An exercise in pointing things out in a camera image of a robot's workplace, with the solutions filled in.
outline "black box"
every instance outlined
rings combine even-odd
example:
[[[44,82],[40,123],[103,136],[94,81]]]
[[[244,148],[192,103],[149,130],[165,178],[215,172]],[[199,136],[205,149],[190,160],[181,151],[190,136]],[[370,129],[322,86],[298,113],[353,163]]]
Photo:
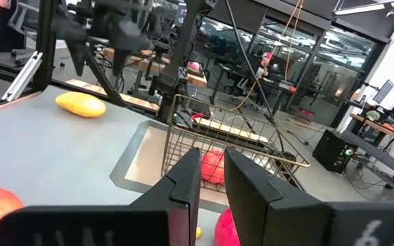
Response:
[[[356,149],[357,146],[347,143],[340,133],[326,130],[313,151],[313,157],[326,170],[341,174]],[[345,154],[346,150],[351,150],[351,154]]]

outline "black computer tower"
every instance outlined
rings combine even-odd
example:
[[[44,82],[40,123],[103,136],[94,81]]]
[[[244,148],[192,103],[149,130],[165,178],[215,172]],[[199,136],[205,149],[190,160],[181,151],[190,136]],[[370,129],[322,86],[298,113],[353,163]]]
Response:
[[[313,151],[313,157],[326,170],[341,174],[356,149],[357,146],[347,143],[340,133],[326,130]],[[345,153],[346,150],[351,150],[352,154]]]

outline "office chair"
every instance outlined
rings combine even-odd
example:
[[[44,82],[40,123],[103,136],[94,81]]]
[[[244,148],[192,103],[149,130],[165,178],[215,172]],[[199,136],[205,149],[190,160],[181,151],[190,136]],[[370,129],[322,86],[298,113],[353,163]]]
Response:
[[[18,0],[16,10],[7,25],[23,34],[25,37],[36,41],[39,5],[40,0]],[[26,62],[33,54],[34,51],[29,51],[27,49],[13,49],[10,53],[10,55],[15,59],[14,64],[16,66],[22,66],[23,62]],[[61,62],[60,66],[64,67],[65,63]]]

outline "workstation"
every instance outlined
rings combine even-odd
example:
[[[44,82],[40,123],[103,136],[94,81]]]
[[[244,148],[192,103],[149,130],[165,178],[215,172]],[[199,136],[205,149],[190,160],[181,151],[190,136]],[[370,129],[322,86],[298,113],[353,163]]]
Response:
[[[343,20],[371,12],[341,1],[326,11],[301,1],[39,2],[34,53],[21,67],[7,51],[0,62],[0,245],[353,245],[372,226],[393,244],[394,175],[377,166],[394,171],[384,151],[394,143],[383,147],[394,139],[394,78],[373,65],[393,31]],[[354,54],[372,60],[350,63]],[[323,102],[333,105],[327,122]],[[339,168],[325,167],[335,152]],[[364,169],[380,181],[362,179]],[[363,198],[363,182],[393,190]]]

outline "metal wire basket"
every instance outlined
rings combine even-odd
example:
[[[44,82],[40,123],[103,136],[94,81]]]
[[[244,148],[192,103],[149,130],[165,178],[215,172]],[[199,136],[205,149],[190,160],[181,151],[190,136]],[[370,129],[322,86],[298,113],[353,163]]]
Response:
[[[310,164],[269,122],[176,95],[167,123],[162,176],[190,148],[197,147],[202,154],[202,187],[225,193],[224,150],[233,146],[265,168],[269,177],[302,188],[294,174]]]

